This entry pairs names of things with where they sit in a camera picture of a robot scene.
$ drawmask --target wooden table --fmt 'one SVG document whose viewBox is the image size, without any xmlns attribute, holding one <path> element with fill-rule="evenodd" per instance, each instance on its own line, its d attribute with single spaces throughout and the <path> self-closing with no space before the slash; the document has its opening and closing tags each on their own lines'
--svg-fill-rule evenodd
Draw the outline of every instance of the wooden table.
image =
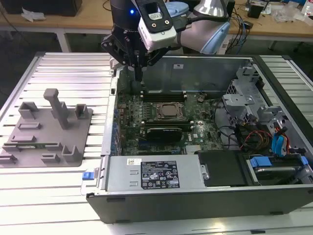
<svg viewBox="0 0 313 235">
<path fill-rule="evenodd" d="M 67 33 L 108 34 L 112 29 L 111 12 L 102 7 L 105 0 L 83 0 L 75 17 L 47 15 L 44 21 L 29 22 L 21 15 L 5 14 L 19 31 L 56 33 L 63 52 L 70 52 Z M 0 30 L 15 31 L 0 14 Z"/>
<path fill-rule="evenodd" d="M 56 33 L 62 51 L 70 52 L 66 33 L 110 33 L 112 17 L 111 12 L 102 7 L 104 1 L 83 0 L 83 5 L 75 17 L 46 16 L 46 20 L 33 23 L 24 19 L 21 15 L 6 14 L 6 17 L 20 31 Z M 258 19 L 248 18 L 247 12 L 242 10 L 244 7 L 240 8 L 240 4 L 245 2 L 245 0 L 237 0 L 235 7 L 244 20 L 254 24 L 248 39 L 313 42 L 313 27 L 301 21 L 277 23 L 269 15 L 260 16 Z M 2 15 L 0 15 L 0 30 L 14 31 Z M 231 39 L 233 35 L 237 34 L 237 31 L 237 24 L 234 20 L 231 20 L 231 28 L 227 39 Z"/>
</svg>

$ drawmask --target warning label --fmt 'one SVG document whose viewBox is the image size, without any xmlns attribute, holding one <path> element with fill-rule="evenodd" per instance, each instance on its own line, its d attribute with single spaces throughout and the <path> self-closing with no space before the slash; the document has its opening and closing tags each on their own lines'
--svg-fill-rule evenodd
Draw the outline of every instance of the warning label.
<svg viewBox="0 0 313 235">
<path fill-rule="evenodd" d="M 143 189 L 179 188 L 176 161 L 141 162 L 141 187 Z"/>
</svg>

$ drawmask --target computer case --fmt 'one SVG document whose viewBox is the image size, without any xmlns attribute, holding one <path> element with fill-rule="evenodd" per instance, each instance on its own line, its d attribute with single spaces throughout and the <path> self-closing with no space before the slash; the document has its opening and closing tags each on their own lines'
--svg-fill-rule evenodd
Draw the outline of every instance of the computer case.
<svg viewBox="0 0 313 235">
<path fill-rule="evenodd" d="M 20 14 L 22 8 L 45 15 L 76 16 L 82 0 L 0 0 L 9 14 Z"/>
</svg>

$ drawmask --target black box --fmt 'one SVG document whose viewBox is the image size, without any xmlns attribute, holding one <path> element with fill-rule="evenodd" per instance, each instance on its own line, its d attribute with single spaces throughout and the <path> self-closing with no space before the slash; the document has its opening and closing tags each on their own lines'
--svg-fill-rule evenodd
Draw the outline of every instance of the black box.
<svg viewBox="0 0 313 235">
<path fill-rule="evenodd" d="M 256 19 L 259 18 L 263 8 L 264 6 L 251 4 L 248 11 L 248 17 Z"/>
<path fill-rule="evenodd" d="M 75 16 L 83 0 L 0 0 L 8 14 L 20 14 L 22 8 L 45 15 Z"/>
</svg>

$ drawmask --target sticker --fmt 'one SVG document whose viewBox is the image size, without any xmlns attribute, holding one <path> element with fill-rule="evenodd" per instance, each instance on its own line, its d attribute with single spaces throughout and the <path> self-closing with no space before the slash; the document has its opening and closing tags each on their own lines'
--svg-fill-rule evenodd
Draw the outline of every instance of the sticker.
<svg viewBox="0 0 313 235">
<path fill-rule="evenodd" d="M 184 64 L 174 64 L 174 69 L 175 70 L 181 70 L 184 68 Z"/>
<path fill-rule="evenodd" d="M 127 165 L 140 165 L 141 158 L 128 158 Z"/>
<path fill-rule="evenodd" d="M 176 161 L 141 162 L 141 187 L 143 189 L 179 188 Z"/>
<path fill-rule="evenodd" d="M 153 21 L 162 19 L 162 15 L 159 12 L 149 14 L 149 18 Z"/>
</svg>

